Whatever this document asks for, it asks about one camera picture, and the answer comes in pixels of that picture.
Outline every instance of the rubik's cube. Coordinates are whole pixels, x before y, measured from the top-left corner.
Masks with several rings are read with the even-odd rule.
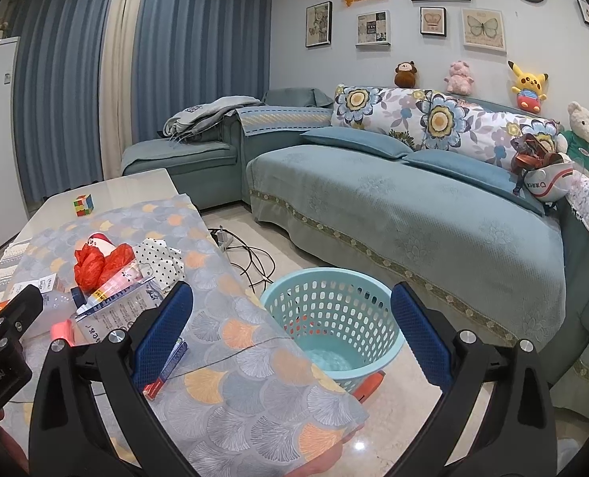
[[[78,217],[89,215],[93,211],[92,194],[79,195],[74,201],[74,210]]]

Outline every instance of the white wall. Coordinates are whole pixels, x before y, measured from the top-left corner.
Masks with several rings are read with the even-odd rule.
[[[332,44],[305,48],[305,9],[328,0],[272,0],[270,87],[313,86],[333,95],[337,84],[394,85],[394,69],[414,61],[418,85],[445,89],[443,78],[451,62],[467,60],[476,79],[474,96],[515,107],[512,72],[507,60],[525,71],[548,73],[548,100],[542,114],[567,124],[572,100],[589,108],[589,27],[576,0],[472,0],[471,2],[412,2],[367,0],[334,6]],[[446,7],[447,37],[420,34],[420,6]],[[462,7],[502,11],[508,53],[462,46]],[[390,49],[357,49],[356,16],[391,11]]]

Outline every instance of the helmet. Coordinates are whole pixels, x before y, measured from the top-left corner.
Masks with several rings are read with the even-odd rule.
[[[564,197],[573,183],[573,163],[555,163],[524,176],[524,184],[543,203],[554,203]]]

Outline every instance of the floral pillow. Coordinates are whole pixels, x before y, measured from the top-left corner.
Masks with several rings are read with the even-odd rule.
[[[509,170],[511,140],[534,134],[554,152],[559,124],[481,105],[433,90],[339,85],[332,125],[394,136],[415,151],[459,152]]]

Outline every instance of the blue curtain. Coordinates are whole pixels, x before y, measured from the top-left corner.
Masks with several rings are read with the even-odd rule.
[[[132,80],[133,142],[186,107],[268,89],[271,0],[142,0]]]
[[[14,133],[29,202],[103,179],[98,79],[110,0],[15,0]]]

